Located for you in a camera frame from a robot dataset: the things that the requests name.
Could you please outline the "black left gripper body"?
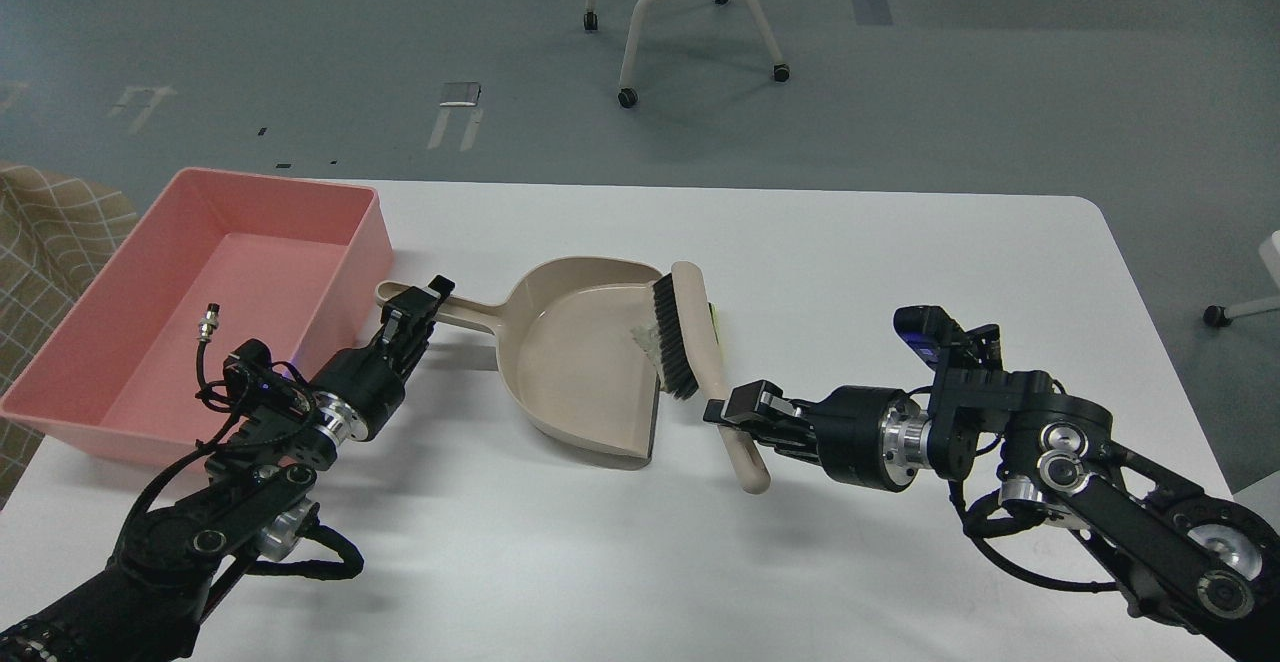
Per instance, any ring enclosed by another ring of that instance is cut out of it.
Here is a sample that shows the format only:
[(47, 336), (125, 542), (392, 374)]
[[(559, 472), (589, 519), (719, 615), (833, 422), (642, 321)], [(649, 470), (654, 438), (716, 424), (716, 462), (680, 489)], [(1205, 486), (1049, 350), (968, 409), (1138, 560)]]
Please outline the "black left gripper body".
[(356, 439), (372, 440), (403, 403), (415, 369), (415, 348), (375, 339), (364, 347), (338, 351), (310, 387), (346, 403), (360, 420)]

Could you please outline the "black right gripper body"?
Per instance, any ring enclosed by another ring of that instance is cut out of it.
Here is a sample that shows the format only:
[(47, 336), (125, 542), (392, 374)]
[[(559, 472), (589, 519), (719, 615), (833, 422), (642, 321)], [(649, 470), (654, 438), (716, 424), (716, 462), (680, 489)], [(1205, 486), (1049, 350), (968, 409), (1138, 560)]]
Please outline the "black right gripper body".
[(931, 467), (931, 420), (904, 391), (840, 387), (803, 417), (815, 437), (818, 465), (837, 483), (897, 493)]

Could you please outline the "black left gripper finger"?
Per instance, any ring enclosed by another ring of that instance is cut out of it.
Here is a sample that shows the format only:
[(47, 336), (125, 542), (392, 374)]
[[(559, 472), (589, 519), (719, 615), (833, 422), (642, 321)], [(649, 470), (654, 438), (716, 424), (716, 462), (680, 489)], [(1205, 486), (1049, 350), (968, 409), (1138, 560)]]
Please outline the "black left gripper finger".
[(449, 300), (454, 282), (435, 275), (425, 287), (404, 289), (404, 371), (412, 373), (425, 355), (433, 334), (436, 314)]
[(426, 347), (426, 309), (390, 305), (383, 309), (378, 350), (387, 362), (419, 362)]

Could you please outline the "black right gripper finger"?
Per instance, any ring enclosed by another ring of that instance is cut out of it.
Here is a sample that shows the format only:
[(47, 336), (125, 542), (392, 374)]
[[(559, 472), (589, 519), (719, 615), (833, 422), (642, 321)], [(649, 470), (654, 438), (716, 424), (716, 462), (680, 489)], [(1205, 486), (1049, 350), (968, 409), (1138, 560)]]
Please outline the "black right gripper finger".
[(774, 383), (758, 380), (735, 387), (726, 400), (709, 400), (703, 421), (746, 433), (794, 432), (801, 410)]
[(750, 432), (750, 437), (786, 458), (820, 465), (817, 437), (810, 429), (760, 428)]

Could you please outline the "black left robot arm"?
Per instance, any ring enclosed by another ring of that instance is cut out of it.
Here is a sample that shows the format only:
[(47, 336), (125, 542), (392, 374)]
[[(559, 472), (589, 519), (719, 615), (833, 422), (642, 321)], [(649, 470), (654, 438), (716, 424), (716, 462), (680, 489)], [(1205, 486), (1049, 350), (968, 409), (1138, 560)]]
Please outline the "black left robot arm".
[(104, 569), (3, 633), (5, 661), (174, 661), (247, 576), (347, 580), (358, 548), (324, 525), (311, 492), (349, 442), (372, 440), (406, 385), (454, 283), (436, 277), (381, 303), (380, 327), (311, 378), (251, 339), (205, 376), (211, 305), (196, 353), (198, 401), (227, 420), (132, 505)]

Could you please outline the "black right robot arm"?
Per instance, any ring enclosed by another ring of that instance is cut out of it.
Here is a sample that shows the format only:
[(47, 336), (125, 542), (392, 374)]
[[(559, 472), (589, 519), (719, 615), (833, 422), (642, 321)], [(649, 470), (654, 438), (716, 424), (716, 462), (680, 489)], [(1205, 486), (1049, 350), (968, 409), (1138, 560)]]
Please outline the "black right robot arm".
[[(1260, 515), (1115, 442), (1112, 415), (1047, 373), (1006, 371), (997, 325), (964, 330), (941, 307), (913, 306), (893, 329), (933, 373), (927, 406), (874, 387), (790, 400), (759, 380), (714, 396), (704, 419), (837, 483), (896, 493), (931, 470), (1006, 574), (1117, 592), (1132, 616), (1206, 636), (1235, 661), (1277, 658), (1277, 533)], [(989, 545), (1043, 524), (1069, 526), (1110, 581), (1044, 577)]]

